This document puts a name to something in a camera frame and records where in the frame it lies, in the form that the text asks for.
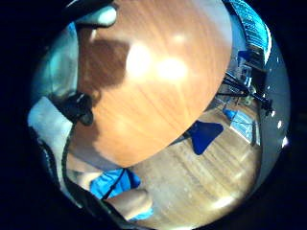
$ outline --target round table top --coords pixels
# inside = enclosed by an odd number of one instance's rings
[[[110,28],[83,28],[79,90],[94,124],[77,125],[71,152],[121,167],[167,147],[206,109],[229,63],[232,34],[220,0],[118,0]]]

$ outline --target blue chair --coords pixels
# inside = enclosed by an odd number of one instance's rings
[[[201,155],[223,130],[224,128],[221,124],[196,121],[171,145],[191,137],[194,153]]]

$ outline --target person's hand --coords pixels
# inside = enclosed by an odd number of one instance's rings
[[[116,10],[106,6],[77,20],[78,24],[111,26]],[[79,44],[75,22],[70,23],[49,46],[34,73],[31,101],[36,103],[45,96],[62,101],[77,90]]]

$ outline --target dark background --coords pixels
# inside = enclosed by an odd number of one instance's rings
[[[307,229],[307,3],[248,2],[266,21],[287,64],[291,144],[248,202],[204,229]],[[81,213],[50,183],[32,151],[26,128],[36,50],[64,3],[0,1],[0,229],[115,229],[109,221],[100,223]]]

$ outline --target wooden floor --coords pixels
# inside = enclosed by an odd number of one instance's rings
[[[234,108],[257,119],[251,108]],[[234,210],[254,185],[260,147],[252,147],[233,131],[220,107],[203,113],[199,120],[224,126],[204,154],[193,153],[187,139],[131,167],[153,197],[153,215],[137,224],[154,229],[203,226]]]

